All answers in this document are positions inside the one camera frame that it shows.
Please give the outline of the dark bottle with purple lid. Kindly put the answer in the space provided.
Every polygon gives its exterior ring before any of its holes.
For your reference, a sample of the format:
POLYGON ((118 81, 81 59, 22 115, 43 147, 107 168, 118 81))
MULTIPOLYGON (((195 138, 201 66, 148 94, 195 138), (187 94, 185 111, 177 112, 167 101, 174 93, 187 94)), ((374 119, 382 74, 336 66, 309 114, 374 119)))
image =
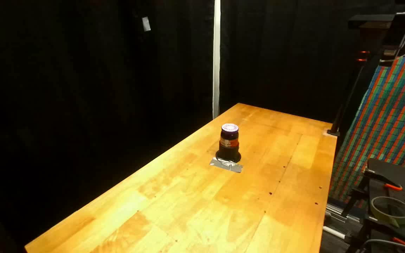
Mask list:
POLYGON ((223 123, 221 126, 219 157, 239 161, 239 126, 236 123, 223 123))

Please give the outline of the black tripod stand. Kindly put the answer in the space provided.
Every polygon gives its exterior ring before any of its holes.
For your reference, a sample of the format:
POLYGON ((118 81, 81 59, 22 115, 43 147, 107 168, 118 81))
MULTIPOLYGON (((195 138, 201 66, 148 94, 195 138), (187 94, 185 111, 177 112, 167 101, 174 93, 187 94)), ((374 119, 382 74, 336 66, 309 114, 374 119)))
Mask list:
POLYGON ((395 14, 356 14, 349 26, 358 31, 360 46, 346 87, 346 97, 335 116, 330 135, 343 136, 358 108, 365 85, 377 66, 391 66, 405 55, 405 11, 395 14))

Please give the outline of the colourful striped woven panel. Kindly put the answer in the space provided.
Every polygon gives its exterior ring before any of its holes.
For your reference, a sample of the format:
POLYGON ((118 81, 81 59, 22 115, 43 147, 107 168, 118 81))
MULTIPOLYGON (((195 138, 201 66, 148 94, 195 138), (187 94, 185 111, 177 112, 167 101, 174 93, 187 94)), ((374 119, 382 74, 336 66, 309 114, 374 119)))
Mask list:
POLYGON ((375 69, 336 154, 329 197, 344 202, 368 159, 405 168, 405 55, 375 69))

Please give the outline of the black workbench with orange clamps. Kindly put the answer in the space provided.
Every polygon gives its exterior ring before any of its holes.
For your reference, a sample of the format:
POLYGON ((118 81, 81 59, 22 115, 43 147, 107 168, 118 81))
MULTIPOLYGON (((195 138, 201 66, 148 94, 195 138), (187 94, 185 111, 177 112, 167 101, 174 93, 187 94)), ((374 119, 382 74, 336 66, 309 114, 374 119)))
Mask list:
POLYGON ((405 253, 405 168, 368 159, 342 218, 364 202, 360 230, 347 234, 347 253, 405 253))

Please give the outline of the white vertical pole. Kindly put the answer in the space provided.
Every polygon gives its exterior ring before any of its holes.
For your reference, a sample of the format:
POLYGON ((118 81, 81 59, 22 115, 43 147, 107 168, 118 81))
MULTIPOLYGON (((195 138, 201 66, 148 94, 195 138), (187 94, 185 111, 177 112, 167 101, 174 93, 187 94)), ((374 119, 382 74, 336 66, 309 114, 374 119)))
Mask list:
POLYGON ((221 71, 221 0, 214 0, 212 24, 212 98, 211 115, 219 114, 219 71, 221 71))

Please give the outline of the small white tag on curtain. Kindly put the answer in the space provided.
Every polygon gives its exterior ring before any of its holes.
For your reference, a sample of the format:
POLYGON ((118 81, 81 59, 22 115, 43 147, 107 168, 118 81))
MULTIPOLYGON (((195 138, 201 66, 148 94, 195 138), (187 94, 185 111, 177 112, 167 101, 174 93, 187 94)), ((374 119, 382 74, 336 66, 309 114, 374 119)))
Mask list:
POLYGON ((145 31, 145 32, 149 32, 149 31, 152 29, 148 17, 142 17, 142 26, 143 26, 143 31, 145 31))

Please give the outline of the tape roll on bench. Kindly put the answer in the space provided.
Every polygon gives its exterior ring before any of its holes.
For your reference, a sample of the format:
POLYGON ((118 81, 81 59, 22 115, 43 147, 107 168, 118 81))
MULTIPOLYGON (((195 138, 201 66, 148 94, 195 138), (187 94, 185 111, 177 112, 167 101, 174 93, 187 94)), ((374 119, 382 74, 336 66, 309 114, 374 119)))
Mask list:
POLYGON ((405 202, 399 198, 378 195, 370 201, 371 213, 381 222, 399 227, 405 225, 405 202))

